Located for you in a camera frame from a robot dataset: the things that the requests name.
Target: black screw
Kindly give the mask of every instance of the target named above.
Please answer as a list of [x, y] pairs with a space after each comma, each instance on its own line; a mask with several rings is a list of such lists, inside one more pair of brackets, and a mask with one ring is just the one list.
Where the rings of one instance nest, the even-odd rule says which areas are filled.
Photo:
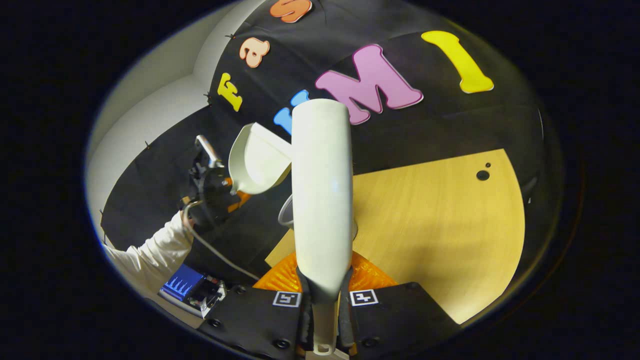
[[489, 173], [487, 171], [484, 170], [480, 170], [477, 174], [476, 177], [478, 178], [478, 180], [480, 181], [485, 181], [489, 178]]
[[274, 345], [276, 346], [276, 348], [282, 348], [282, 349], [289, 348], [289, 342], [284, 339], [276, 340], [274, 342]]
[[362, 341], [362, 346], [364, 347], [374, 347], [378, 344], [378, 339], [377, 338], [366, 338]]

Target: white plastic scoop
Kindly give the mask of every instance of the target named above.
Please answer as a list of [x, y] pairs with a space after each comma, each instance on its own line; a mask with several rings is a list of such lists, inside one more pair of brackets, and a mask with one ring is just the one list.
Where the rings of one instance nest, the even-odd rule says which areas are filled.
[[228, 169], [232, 193], [263, 193], [291, 171], [291, 144], [257, 122], [246, 125], [231, 147]]

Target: wooden table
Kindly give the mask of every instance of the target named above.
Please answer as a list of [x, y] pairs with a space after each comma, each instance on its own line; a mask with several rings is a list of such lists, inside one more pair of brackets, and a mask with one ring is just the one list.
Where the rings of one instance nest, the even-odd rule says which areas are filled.
[[[525, 222], [503, 149], [357, 175], [353, 193], [353, 250], [398, 283], [419, 282], [457, 323], [506, 289]], [[290, 230], [265, 260], [275, 266], [294, 251]]]

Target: cable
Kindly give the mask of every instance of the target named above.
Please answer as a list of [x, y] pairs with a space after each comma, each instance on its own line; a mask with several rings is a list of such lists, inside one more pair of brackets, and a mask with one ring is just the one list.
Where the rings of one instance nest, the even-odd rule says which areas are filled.
[[202, 201], [196, 201], [196, 202], [192, 202], [190, 204], [188, 204], [185, 208], [184, 208], [184, 212], [182, 213], [182, 223], [185, 225], [185, 227], [187, 228], [187, 230], [189, 230], [189, 232], [193, 235], [194, 238], [198, 239], [199, 242], [202, 243], [202, 245], [204, 245], [205, 247], [207, 247], [207, 249], [209, 249], [212, 253], [214, 253], [216, 256], [218, 256], [222, 261], [224, 261], [227, 265], [231, 266], [232, 268], [238, 270], [239, 272], [247, 275], [248, 277], [251, 277], [252, 279], [255, 279], [256, 281], [260, 280], [259, 277], [257, 277], [256, 275], [251, 274], [250, 272], [246, 271], [245, 269], [241, 268], [240, 266], [237, 266], [236, 264], [234, 264], [233, 262], [231, 262], [231, 260], [227, 259], [223, 254], [220, 254], [216, 248], [214, 248], [213, 246], [211, 246], [210, 243], [207, 243], [202, 237], [200, 237], [200, 235], [198, 235], [198, 233], [195, 232], [195, 230], [193, 230], [191, 224], [189, 224], [189, 209], [192, 206], [198, 205], [200, 204]]

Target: foam letter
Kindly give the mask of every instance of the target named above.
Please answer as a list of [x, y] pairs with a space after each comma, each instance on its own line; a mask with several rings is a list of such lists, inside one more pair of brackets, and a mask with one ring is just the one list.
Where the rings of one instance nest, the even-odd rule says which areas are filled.
[[378, 89], [387, 97], [391, 109], [406, 108], [421, 102], [423, 94], [412, 88], [398, 71], [382, 55], [379, 45], [367, 45], [353, 53], [353, 63], [360, 80], [329, 70], [316, 80], [316, 87], [325, 89], [349, 108], [352, 125], [361, 124], [371, 117], [367, 110], [360, 109], [354, 101], [376, 113], [382, 112], [382, 101]]
[[446, 31], [427, 31], [422, 34], [422, 39], [442, 50], [458, 70], [460, 88], [467, 94], [493, 90], [493, 81], [486, 77], [471, 55], [460, 45], [460, 40], [456, 35]]
[[291, 135], [291, 112], [289, 108], [282, 108], [273, 117], [273, 123], [282, 126]]
[[220, 78], [220, 85], [218, 85], [218, 95], [222, 95], [233, 105], [234, 110], [238, 111], [240, 110], [240, 104], [242, 104], [242, 97], [234, 95], [238, 93], [238, 89], [232, 83], [227, 82], [229, 80], [231, 80], [231, 75], [224, 72], [222, 78]]
[[313, 4], [309, 0], [278, 0], [269, 13], [284, 22], [293, 23], [311, 11], [312, 7]]
[[256, 38], [246, 39], [240, 46], [240, 59], [246, 59], [249, 67], [258, 67], [262, 62], [262, 57], [269, 52], [269, 42], [260, 41]]
[[[306, 90], [301, 90], [291, 98], [291, 106], [295, 108], [296, 106], [302, 104], [307, 100], [309, 100], [309, 92]], [[276, 116], [273, 117], [273, 123], [282, 126], [289, 133], [289, 135], [291, 135], [292, 121], [293, 119], [291, 118], [291, 112], [288, 108], [280, 109], [280, 111], [276, 113]]]

